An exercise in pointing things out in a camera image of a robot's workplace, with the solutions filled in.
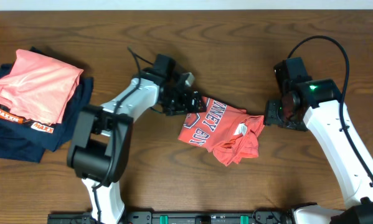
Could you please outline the red t-shirt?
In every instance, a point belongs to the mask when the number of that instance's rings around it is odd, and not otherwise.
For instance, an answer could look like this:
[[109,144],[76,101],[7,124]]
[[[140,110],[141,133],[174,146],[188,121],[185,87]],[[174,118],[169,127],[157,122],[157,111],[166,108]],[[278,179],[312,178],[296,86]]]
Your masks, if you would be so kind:
[[207,111],[187,114],[178,140],[207,149],[225,166],[257,158],[264,116],[250,115],[212,98],[203,100]]

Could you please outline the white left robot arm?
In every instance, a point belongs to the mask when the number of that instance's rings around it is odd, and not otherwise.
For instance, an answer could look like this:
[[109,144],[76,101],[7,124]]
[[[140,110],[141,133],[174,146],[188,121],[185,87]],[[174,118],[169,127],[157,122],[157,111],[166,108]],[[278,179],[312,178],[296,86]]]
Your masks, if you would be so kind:
[[116,98],[84,107],[75,125],[67,165],[86,186],[95,223],[120,223],[125,204],[120,179],[128,163],[135,121],[159,104],[167,116],[201,112],[201,95],[192,90],[192,73],[142,71]]

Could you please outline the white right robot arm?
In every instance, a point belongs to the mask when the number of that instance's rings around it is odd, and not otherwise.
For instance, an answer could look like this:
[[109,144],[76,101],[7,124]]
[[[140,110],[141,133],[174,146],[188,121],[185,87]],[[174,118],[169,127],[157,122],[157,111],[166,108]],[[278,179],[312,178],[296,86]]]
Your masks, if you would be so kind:
[[281,99],[270,100],[264,123],[310,131],[337,178],[345,210],[303,205],[291,223],[373,223],[373,158],[358,135],[341,92],[331,79],[279,81]]

